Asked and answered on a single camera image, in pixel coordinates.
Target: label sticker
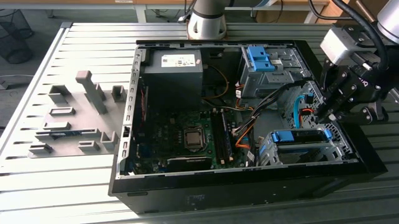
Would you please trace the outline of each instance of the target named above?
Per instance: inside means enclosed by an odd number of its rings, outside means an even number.
[[[195,55],[165,55],[162,67],[195,67]]]
[[[251,151],[249,151],[249,153],[247,153],[247,157],[249,157],[249,159],[254,162],[255,156],[254,156],[254,154],[251,153]]]
[[[282,62],[281,59],[278,59],[278,60],[270,60],[270,62],[271,62],[273,64],[283,64],[283,62]]]

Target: blue plastic bracket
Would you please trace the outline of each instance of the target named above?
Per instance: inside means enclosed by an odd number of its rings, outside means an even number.
[[[254,64],[254,71],[275,71],[275,67],[269,60],[269,56],[270,54],[266,53],[265,47],[249,47],[249,57]]]

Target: metal table surface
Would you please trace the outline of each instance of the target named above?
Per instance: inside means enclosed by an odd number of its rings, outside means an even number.
[[[319,58],[329,30],[325,25],[229,24],[235,40],[303,39]],[[75,23],[62,28],[0,138],[0,223],[398,223],[399,222],[399,106],[386,103],[390,123],[363,130],[389,173],[329,196],[257,206],[193,212],[137,214],[109,196],[114,155],[30,159],[32,128],[48,110],[48,84],[91,70],[94,82],[127,84],[138,39],[186,39],[179,24]]]

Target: floor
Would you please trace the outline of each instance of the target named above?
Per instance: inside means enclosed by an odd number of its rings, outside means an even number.
[[[23,10],[35,35],[27,39],[34,51],[34,58],[19,65],[12,65],[0,58],[0,76],[34,75],[40,66],[52,40],[63,22],[138,22],[134,10],[55,10],[55,18],[47,18],[44,10]],[[183,10],[169,10],[157,17],[154,11],[147,10],[149,22],[177,22]],[[227,22],[255,22],[249,11],[227,11]],[[19,101],[30,84],[30,77],[4,77],[10,88],[0,91],[0,127],[7,126]]]

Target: wooden table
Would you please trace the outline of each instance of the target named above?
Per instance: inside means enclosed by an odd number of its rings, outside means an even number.
[[[322,12],[330,0],[314,0],[318,12]],[[0,8],[12,9],[134,9],[138,21],[147,22],[147,9],[185,9],[185,0],[0,0]],[[281,10],[281,0],[271,0],[263,7],[227,7],[227,10]],[[305,23],[315,23],[317,17],[310,11],[307,0],[285,0],[286,11],[309,11]]]

